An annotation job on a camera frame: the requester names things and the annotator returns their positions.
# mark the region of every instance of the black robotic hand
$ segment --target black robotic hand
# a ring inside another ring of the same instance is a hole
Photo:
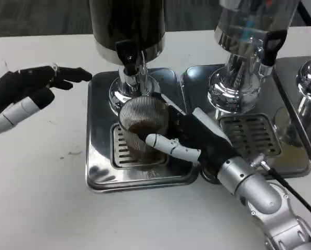
[[[39,105],[44,100],[53,100],[54,94],[49,88],[69,90],[71,82],[90,81],[91,73],[82,68],[64,68],[56,64],[8,71],[0,77],[0,113],[10,104],[26,97],[36,96]]]
[[[53,64],[11,72],[4,65],[0,69],[0,134],[47,107],[55,98],[51,87],[69,90],[71,82],[91,79],[82,68]]]

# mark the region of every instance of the white table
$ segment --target white table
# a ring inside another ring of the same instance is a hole
[[[290,28],[279,57],[305,55],[311,28]],[[150,67],[181,74],[226,57],[213,31],[173,32]],[[11,70],[52,61],[93,74],[117,69],[97,54],[92,35],[0,38],[3,60]],[[54,92],[49,107],[0,136],[0,249],[263,249],[245,208],[201,177],[165,189],[88,190],[87,83]],[[311,203],[311,174],[289,182]],[[292,200],[311,225],[310,213]]]

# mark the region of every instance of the drip tray grate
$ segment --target drip tray grate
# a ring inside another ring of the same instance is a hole
[[[223,116],[219,122],[244,159],[251,159],[259,153],[267,157],[280,155],[279,140],[266,115]]]
[[[134,158],[126,145],[123,133],[118,123],[114,124],[111,128],[111,159],[112,164],[116,168],[129,168],[129,167],[146,167],[147,169],[159,165],[167,164],[167,156],[161,155],[159,159],[154,162],[142,162]]]

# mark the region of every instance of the robotic arm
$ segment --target robotic arm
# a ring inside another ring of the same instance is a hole
[[[55,98],[49,88],[69,90],[73,87],[71,82],[91,79],[92,75],[82,68],[52,64],[11,72],[3,64],[0,67],[0,134],[47,107]]]
[[[207,166],[209,172],[249,209],[265,234],[268,249],[311,249],[311,228],[293,213],[287,191],[280,185],[268,183],[255,171],[254,167],[259,165],[271,170],[262,155],[249,165],[201,109],[185,114],[163,94],[152,95],[168,105],[170,126],[178,132],[179,139],[170,140],[154,131],[143,130],[138,134],[141,140],[173,157]]]

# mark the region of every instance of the black cable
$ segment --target black cable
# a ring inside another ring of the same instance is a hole
[[[301,1],[299,2],[296,10],[299,13],[299,15],[301,16],[301,18],[304,21],[304,23],[306,24],[306,26],[311,26],[311,16]]]
[[[309,212],[311,212],[311,205],[304,198],[302,198],[302,196],[296,190],[294,190],[274,168],[270,168],[270,170],[268,170],[268,173],[272,177],[274,177],[281,185],[287,188],[302,203],[302,205],[304,205],[309,210]]]

